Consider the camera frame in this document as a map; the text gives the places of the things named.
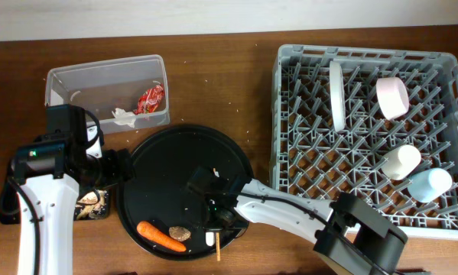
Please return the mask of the grey plate with food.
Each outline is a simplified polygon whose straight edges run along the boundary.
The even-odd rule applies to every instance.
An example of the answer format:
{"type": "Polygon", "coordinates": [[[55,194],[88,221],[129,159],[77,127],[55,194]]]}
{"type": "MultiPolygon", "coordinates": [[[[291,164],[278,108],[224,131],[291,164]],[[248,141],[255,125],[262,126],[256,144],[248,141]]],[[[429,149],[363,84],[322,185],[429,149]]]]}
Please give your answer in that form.
{"type": "Polygon", "coordinates": [[[343,131],[346,125],[343,73],[340,63],[330,62],[330,104],[333,127],[336,132],[343,131]]]}

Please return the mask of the brown cookie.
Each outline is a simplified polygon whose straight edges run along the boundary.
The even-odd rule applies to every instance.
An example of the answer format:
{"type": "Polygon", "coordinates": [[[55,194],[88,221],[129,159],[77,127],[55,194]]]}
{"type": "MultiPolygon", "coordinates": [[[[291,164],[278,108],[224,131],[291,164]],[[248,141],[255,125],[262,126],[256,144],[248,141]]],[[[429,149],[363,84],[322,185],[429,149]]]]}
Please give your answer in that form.
{"type": "Polygon", "coordinates": [[[171,238],[179,242],[184,242],[191,237],[190,230],[181,226],[170,227],[168,232],[171,238]]]}

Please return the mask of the small white cup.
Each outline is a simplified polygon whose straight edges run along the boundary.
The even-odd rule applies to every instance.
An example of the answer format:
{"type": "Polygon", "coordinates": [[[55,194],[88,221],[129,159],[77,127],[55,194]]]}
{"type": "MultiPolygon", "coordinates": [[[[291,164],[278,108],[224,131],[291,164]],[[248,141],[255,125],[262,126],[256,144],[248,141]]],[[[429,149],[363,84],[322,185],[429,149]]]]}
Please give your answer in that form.
{"type": "Polygon", "coordinates": [[[410,144],[401,145],[384,155],[381,171],[392,180],[402,180],[421,162],[420,151],[410,144]]]}

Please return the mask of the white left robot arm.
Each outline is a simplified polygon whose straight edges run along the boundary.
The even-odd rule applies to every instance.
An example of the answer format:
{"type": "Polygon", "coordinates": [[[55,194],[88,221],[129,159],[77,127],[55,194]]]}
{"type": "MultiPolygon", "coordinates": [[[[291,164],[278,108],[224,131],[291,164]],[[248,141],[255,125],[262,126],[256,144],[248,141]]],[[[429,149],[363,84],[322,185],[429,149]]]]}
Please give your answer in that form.
{"type": "Polygon", "coordinates": [[[65,104],[46,115],[46,133],[17,149],[6,178],[19,205],[19,274],[71,274],[78,200],[135,177],[128,150],[102,150],[92,112],[65,104]]]}

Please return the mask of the white paper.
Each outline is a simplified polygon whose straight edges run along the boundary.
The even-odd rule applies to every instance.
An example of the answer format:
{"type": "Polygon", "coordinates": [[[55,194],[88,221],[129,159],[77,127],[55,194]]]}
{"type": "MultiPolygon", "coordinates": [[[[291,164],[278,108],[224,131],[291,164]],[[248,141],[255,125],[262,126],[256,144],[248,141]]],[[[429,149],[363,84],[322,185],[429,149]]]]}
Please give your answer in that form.
{"type": "Polygon", "coordinates": [[[135,128],[137,115],[134,112],[127,112],[123,108],[115,108],[115,110],[112,111],[112,115],[114,117],[115,124],[135,128]]]}

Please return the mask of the wooden chopstick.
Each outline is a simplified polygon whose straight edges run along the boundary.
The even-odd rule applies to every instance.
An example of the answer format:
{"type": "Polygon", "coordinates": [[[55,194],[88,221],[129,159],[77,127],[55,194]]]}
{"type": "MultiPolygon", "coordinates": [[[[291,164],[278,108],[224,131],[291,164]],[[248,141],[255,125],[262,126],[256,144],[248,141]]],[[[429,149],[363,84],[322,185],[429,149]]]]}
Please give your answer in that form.
{"type": "MultiPolygon", "coordinates": [[[[219,177],[218,171],[213,168],[213,172],[216,177],[219,177]]],[[[217,262],[221,261],[221,246],[220,246],[220,232],[216,231],[215,233],[215,245],[216,245],[216,260],[217,262]]]]}

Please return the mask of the light blue plastic cup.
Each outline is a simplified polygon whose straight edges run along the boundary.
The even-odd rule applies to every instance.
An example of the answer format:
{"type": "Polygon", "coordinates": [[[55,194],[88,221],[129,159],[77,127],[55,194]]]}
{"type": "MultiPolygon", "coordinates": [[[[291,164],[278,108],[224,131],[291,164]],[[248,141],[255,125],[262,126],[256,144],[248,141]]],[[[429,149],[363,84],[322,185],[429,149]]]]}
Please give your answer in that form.
{"type": "Polygon", "coordinates": [[[429,203],[448,191],[453,185],[452,176],[444,169],[432,168],[409,178],[408,192],[418,202],[429,203]]]}

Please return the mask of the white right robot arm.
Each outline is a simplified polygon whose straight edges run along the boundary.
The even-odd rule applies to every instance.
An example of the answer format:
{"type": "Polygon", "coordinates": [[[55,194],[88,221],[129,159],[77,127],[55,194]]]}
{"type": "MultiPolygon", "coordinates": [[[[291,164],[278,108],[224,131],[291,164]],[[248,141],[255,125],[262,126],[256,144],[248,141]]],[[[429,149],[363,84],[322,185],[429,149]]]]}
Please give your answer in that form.
{"type": "Polygon", "coordinates": [[[407,235],[370,205],[349,193],[337,200],[292,196],[246,175],[228,181],[198,167],[187,191],[202,203],[202,224],[212,232],[242,223],[271,225],[313,244],[337,274],[395,274],[407,235]]]}

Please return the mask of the white plastic fork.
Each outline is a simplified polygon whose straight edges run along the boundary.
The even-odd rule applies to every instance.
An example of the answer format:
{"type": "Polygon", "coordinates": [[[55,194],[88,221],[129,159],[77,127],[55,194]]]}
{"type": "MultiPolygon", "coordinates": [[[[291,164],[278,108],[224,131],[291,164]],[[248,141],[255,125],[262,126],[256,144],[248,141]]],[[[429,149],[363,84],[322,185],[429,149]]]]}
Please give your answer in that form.
{"type": "Polygon", "coordinates": [[[206,231],[205,232],[205,241],[206,245],[212,247],[216,242],[216,235],[214,232],[206,231]]]}

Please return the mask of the red snack wrapper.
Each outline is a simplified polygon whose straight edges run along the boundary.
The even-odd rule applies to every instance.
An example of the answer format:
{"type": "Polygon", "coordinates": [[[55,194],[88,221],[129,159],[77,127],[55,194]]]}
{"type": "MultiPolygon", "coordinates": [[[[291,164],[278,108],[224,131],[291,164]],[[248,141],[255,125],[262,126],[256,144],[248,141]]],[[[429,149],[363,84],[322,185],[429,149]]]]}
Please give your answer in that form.
{"type": "Polygon", "coordinates": [[[148,89],[138,100],[137,108],[133,111],[136,115],[149,114],[156,111],[164,97],[164,87],[156,85],[148,89]]]}

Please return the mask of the orange carrot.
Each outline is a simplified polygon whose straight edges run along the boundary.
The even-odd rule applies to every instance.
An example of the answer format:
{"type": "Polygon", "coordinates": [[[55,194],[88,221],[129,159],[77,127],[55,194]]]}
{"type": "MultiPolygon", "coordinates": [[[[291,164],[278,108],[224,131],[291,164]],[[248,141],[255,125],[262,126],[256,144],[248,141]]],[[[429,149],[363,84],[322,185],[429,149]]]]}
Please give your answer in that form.
{"type": "Polygon", "coordinates": [[[142,236],[143,238],[146,238],[149,241],[153,241],[154,243],[159,244],[172,251],[185,252],[187,250],[184,244],[164,234],[149,222],[139,222],[136,229],[140,236],[142,236]]]}

